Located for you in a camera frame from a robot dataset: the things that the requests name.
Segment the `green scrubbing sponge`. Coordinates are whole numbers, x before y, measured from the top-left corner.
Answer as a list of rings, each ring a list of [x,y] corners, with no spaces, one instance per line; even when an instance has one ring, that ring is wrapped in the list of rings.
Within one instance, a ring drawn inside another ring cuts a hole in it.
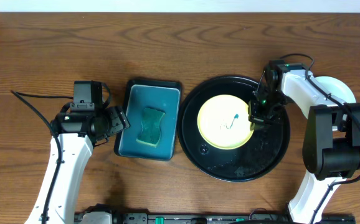
[[[136,141],[147,146],[157,147],[161,139],[161,121],[165,112],[145,108],[141,116],[141,132]]]

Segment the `yellow plate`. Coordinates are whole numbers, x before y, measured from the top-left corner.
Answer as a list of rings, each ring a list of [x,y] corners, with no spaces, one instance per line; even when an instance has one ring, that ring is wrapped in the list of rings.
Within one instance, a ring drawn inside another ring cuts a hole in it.
[[[243,146],[252,137],[248,104],[233,95],[217,95],[208,99],[197,115],[202,138],[221,150]]]

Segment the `pale green plate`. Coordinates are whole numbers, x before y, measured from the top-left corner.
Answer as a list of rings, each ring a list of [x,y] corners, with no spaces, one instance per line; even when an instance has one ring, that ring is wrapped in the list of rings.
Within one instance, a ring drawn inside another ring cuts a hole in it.
[[[315,78],[323,87],[325,87],[332,95],[337,97],[339,100],[343,100],[346,103],[355,103],[356,98],[351,89],[338,80],[329,76],[321,76]]]

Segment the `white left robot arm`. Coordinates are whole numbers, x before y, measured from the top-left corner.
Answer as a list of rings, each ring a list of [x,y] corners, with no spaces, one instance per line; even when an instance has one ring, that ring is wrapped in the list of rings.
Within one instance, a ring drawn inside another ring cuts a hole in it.
[[[113,223],[113,213],[100,205],[76,214],[82,176],[98,141],[129,128],[119,106],[104,110],[65,107],[51,122],[53,133],[47,170],[27,223]]]

